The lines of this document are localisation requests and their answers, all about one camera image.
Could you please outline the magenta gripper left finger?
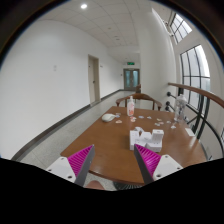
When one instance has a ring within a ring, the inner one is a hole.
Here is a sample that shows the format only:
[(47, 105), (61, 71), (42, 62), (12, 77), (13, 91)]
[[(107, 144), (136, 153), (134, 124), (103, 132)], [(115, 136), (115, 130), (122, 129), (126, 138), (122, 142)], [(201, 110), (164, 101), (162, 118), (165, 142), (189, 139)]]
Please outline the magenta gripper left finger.
[(47, 171), (76, 185), (83, 186), (94, 155), (95, 146), (90, 145), (69, 157), (59, 157), (47, 168)]

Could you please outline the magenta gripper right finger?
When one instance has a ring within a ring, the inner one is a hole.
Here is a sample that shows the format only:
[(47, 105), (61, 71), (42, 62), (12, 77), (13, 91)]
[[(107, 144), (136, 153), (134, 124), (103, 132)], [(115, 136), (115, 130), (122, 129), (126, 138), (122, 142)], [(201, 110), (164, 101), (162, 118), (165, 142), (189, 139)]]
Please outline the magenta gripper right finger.
[(160, 156), (137, 144), (134, 145), (134, 155), (145, 185), (182, 169), (182, 166), (168, 154)]

